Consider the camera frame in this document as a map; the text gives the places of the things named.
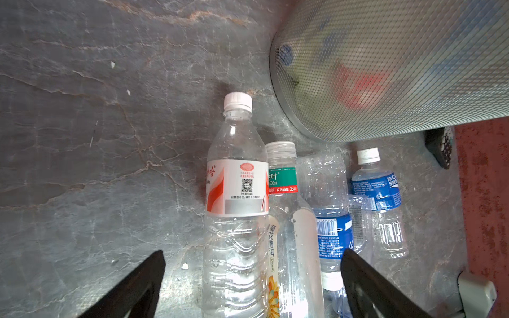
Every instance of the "white plastic part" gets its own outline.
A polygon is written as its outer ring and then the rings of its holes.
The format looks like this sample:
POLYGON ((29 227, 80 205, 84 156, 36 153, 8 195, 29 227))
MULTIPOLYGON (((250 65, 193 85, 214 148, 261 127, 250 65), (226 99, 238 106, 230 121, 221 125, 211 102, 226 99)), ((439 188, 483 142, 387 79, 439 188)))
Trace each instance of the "white plastic part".
POLYGON ((372 163, 380 161, 380 154, 378 153, 378 148, 358 150, 357 158, 359 159, 359 164, 372 163))
POLYGON ((341 272, 322 273, 322 288, 331 292, 337 292, 343 288, 343 277, 341 272))
POLYGON ((295 151, 295 144, 291 141, 275 141, 265 145, 267 149, 267 155, 270 159, 274 158, 297 158, 297 152, 295 151))
POLYGON ((461 301, 466 318, 486 318, 497 299, 493 282, 463 271, 458 277, 461 301))
POLYGON ((247 111, 252 111, 253 99, 246 93, 229 93, 224 97, 224 111, 232 109, 245 109, 247 111))

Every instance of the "qr code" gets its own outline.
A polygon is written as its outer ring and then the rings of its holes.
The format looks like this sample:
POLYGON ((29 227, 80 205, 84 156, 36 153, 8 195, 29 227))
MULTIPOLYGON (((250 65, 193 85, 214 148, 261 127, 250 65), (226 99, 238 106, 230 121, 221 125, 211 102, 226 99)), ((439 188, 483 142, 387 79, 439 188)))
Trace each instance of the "qr code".
POLYGON ((242 192, 253 192, 253 179, 242 179, 242 192))

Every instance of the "pocari sweat bottle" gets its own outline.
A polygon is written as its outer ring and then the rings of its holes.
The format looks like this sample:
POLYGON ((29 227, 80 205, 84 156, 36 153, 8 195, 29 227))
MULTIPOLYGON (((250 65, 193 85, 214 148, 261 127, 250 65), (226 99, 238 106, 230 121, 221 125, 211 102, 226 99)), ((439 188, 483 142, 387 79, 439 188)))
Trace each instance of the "pocari sweat bottle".
POLYGON ((360 170, 352 177, 354 194, 367 195, 374 212, 375 254, 388 258, 408 255, 398 180, 380 167, 378 148, 357 151, 360 170))
POLYGON ((225 121, 209 149, 203 317, 267 313, 268 158, 251 122, 252 99, 224 98, 225 121))
POLYGON ((268 318, 324 318, 316 217, 297 186, 291 141, 266 146, 269 155, 268 318))

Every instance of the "empty plastic bottle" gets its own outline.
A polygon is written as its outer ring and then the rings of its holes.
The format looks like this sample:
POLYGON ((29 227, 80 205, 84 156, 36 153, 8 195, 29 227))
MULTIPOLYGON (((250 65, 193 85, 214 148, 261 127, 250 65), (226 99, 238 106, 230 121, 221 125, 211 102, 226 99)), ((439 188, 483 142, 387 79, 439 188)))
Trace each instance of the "empty plastic bottle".
POLYGON ((354 194, 370 198, 373 215, 375 254, 399 258, 408 255, 398 180, 392 171, 380 167, 378 148, 357 151, 360 170, 352 177, 354 194))
MULTIPOLYGON (((371 263, 373 256, 373 218, 369 198, 365 195, 348 195, 350 215, 352 216, 352 232, 354 252, 366 262, 371 263)), ((330 292, 332 309, 341 318, 352 318, 347 293, 343 286, 339 291, 330 292)))
POLYGON ((252 99, 230 93, 207 163, 202 314, 265 317, 268 158, 251 122, 252 99))
POLYGON ((316 217, 297 186, 291 141, 266 145, 269 155, 268 318, 325 315, 316 217))
POLYGON ((298 168, 300 192, 317 217, 322 287, 339 291, 341 258, 354 248, 345 164, 340 154, 326 152, 299 158, 298 168))

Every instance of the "barcode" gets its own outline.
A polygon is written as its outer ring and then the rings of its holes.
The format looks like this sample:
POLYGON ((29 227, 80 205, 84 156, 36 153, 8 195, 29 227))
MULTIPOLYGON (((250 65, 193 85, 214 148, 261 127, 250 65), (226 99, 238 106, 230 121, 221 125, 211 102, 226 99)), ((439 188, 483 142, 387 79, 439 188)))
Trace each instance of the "barcode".
POLYGON ((317 233, 324 236, 337 236, 336 219, 317 219, 317 233))
POLYGON ((353 237, 357 240, 363 240, 362 233, 362 209, 350 206, 350 215, 352 216, 352 232, 353 237))
POLYGON ((381 201, 377 202, 377 210, 385 210, 387 209, 387 202, 381 201))
POLYGON ((376 210, 377 209, 377 205, 375 204, 375 198, 374 197, 370 197, 370 205, 371 205, 371 210, 376 210))
POLYGON ((242 192, 253 192, 253 179, 242 179, 242 192))

